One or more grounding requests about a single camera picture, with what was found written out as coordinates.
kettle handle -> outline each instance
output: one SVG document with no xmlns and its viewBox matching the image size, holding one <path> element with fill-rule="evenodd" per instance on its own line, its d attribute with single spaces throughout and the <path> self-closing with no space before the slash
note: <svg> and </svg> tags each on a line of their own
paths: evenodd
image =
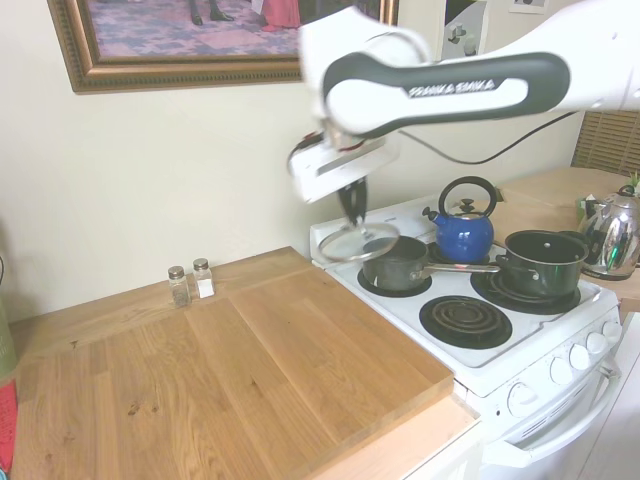
<svg viewBox="0 0 640 480">
<path fill-rule="evenodd" d="M 481 177 L 461 177 L 447 185 L 440 194 L 440 199 L 438 200 L 438 209 L 440 210 L 440 215 L 444 215 L 445 217 L 449 216 L 447 214 L 447 211 L 445 210 L 444 201 L 447 199 L 447 195 L 451 193 L 451 190 L 453 190 L 458 185 L 465 184 L 478 185 L 479 187 L 482 187 L 487 191 L 487 193 L 489 194 L 489 206 L 484 212 L 482 212 L 482 215 L 485 217 L 491 215 L 491 213 L 493 213 L 493 210 L 496 208 L 496 204 L 498 203 L 498 193 L 496 192 L 496 189 L 491 184 L 491 182 Z"/>
</svg>

window blind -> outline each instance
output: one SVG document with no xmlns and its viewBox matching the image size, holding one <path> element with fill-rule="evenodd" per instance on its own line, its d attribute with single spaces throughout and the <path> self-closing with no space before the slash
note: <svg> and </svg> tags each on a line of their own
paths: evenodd
<svg viewBox="0 0 640 480">
<path fill-rule="evenodd" d="M 640 113 L 587 113 L 572 165 L 621 175 L 640 173 Z"/>
</svg>

salt shaker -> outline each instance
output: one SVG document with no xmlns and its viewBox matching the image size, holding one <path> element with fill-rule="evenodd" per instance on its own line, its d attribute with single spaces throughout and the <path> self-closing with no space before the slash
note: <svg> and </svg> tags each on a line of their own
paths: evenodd
<svg viewBox="0 0 640 480">
<path fill-rule="evenodd" d="M 196 280 L 200 298 L 210 297 L 215 293 L 211 270 L 209 270 L 209 261 L 206 258 L 196 258 L 193 261 L 193 277 Z"/>
<path fill-rule="evenodd" d="M 184 268 L 180 266 L 169 269 L 169 289 L 176 307 L 186 307 L 191 303 L 187 277 L 184 276 Z"/>
</svg>

black saucepan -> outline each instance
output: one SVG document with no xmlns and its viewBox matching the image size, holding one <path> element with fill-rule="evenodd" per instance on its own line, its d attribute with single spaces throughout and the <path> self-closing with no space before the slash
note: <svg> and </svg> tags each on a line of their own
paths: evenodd
<svg viewBox="0 0 640 480">
<path fill-rule="evenodd" d="M 376 242 L 386 239 L 373 240 L 364 246 L 365 252 L 378 251 Z M 419 287 L 431 272 L 497 272 L 500 267 L 495 265 L 446 265 L 429 262 L 427 246 L 411 237 L 400 237 L 394 247 L 384 255 L 367 260 L 363 263 L 362 272 L 366 280 L 378 288 L 389 291 L 404 291 Z"/>
<path fill-rule="evenodd" d="M 560 297 L 578 286 L 589 249 L 577 232 L 524 230 L 505 240 L 506 255 L 496 256 L 512 288 L 535 297 Z"/>
</svg>

blue kettle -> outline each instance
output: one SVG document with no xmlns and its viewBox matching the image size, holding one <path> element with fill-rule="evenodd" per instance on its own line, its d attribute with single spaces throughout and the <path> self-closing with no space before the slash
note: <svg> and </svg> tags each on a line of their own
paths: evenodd
<svg viewBox="0 0 640 480">
<path fill-rule="evenodd" d="M 445 209 L 447 195 L 458 185 L 478 185 L 489 194 L 489 206 L 484 212 L 474 211 L 473 200 L 463 199 L 462 213 L 450 215 Z M 440 252 L 455 263 L 478 263 L 489 253 L 493 243 L 493 225 L 489 215 L 496 208 L 498 194 L 494 186 L 484 178 L 462 177 L 451 182 L 440 194 L 438 208 L 440 213 L 428 207 L 423 215 L 429 217 L 438 226 L 436 244 Z"/>
</svg>

